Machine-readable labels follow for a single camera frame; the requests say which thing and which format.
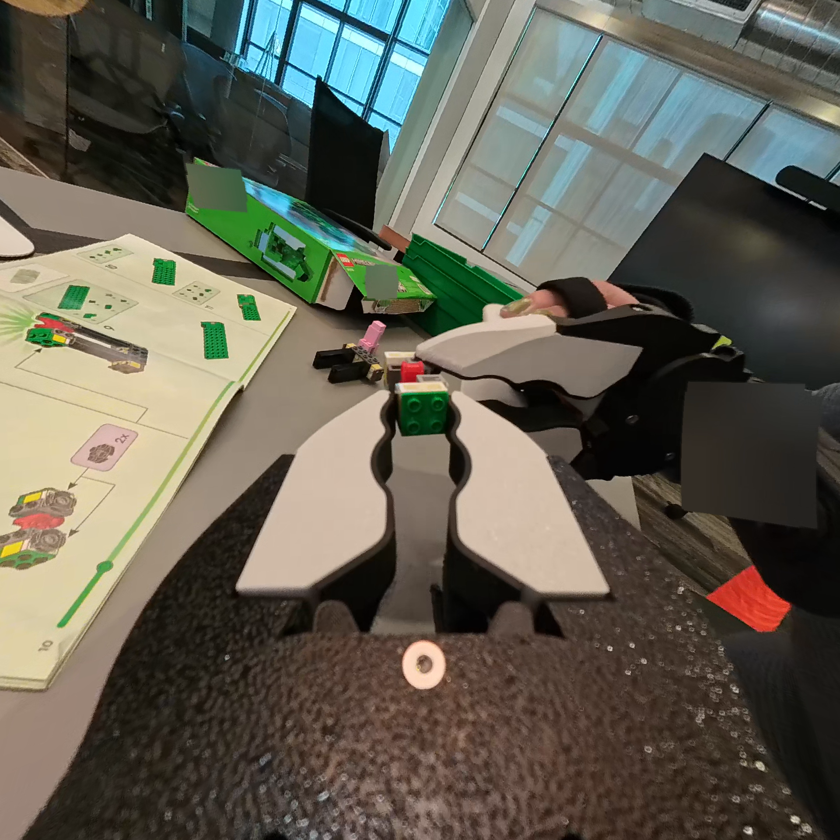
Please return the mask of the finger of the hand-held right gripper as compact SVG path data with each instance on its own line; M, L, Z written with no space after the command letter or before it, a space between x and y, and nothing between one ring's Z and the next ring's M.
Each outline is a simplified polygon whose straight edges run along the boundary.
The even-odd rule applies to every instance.
M544 382L572 397L593 398L626 377L643 351L572 337L557 327L549 318L477 322L421 342L416 357L463 380Z
M460 390L525 433L585 423L581 410L540 383L519 388L505 381L462 381Z

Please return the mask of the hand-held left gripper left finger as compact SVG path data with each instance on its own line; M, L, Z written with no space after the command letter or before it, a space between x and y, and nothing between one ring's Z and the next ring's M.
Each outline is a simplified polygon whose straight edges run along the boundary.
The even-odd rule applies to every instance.
M236 583L242 596L346 605L368 632L396 572L395 395L374 391L298 449Z

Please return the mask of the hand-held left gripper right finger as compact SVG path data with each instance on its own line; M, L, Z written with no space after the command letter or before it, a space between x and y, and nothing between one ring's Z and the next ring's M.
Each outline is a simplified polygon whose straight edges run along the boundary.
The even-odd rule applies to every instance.
M485 632L506 603L531 616L610 585L540 446L462 392L450 397L446 630Z

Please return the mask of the green red toy brick assembly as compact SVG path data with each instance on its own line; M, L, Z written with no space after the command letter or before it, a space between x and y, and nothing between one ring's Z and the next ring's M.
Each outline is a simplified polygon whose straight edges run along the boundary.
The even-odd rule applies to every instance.
M403 436L442 434L447 427L450 389L438 367L414 353L384 353L385 383L395 394Z

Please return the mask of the person's right hand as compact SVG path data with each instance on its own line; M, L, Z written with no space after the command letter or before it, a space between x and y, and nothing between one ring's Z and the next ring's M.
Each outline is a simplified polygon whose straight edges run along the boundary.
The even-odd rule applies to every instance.
M543 283L526 297L507 304L500 315L513 318L548 313L561 319L578 319L637 303L632 294L609 282L573 277Z

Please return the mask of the stack of green plastic bins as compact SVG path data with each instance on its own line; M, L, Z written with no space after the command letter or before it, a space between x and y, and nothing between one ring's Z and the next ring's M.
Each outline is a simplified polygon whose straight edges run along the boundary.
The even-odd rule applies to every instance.
M433 337L480 322L488 304L505 306L524 296L518 288L419 234L413 234L402 264L436 297L426 311L411 316Z

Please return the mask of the black toy brick legs assembly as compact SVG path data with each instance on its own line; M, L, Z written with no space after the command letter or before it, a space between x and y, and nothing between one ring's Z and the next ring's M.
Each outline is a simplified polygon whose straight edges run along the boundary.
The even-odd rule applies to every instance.
M312 367L328 370L328 382L342 384L349 382L380 382L385 368L378 361L375 352L362 342L346 343L334 350L320 350L315 353Z

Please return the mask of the large black display screen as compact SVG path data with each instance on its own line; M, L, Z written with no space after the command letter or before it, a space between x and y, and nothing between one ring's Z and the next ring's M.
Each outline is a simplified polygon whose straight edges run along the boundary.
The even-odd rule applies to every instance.
M799 167L787 192L709 154L608 280L673 291L769 382L839 382L838 185Z

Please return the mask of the toy brick instruction booklet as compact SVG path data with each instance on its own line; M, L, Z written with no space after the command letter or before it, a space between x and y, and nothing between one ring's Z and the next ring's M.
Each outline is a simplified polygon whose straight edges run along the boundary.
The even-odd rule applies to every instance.
M1 278L1 685L38 691L296 307L131 234Z

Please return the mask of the frosted glass partition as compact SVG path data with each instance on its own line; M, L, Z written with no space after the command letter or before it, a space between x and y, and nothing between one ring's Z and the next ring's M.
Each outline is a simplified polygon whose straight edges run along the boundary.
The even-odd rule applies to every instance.
M537 284L606 279L703 154L838 184L838 130L535 7L434 214Z

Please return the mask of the green toy set box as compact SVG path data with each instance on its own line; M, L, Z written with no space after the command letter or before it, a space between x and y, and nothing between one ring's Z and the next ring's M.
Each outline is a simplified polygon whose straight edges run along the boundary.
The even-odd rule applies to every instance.
M306 303L401 315L436 302L411 269L301 199L201 159L185 170L186 215Z

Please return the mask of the dark-framed window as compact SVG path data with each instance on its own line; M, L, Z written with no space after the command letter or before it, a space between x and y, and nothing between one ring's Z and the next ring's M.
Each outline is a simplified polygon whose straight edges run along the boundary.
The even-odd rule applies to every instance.
M447 1L250 1L239 26L247 70L312 105L316 79L391 148L406 119Z

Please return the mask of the metal ceiling duct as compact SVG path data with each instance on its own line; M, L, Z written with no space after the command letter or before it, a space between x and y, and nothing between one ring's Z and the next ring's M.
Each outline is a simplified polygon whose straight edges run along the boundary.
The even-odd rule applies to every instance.
M839 71L839 2L762 1L737 39L736 51L762 60L770 52L794 70Z

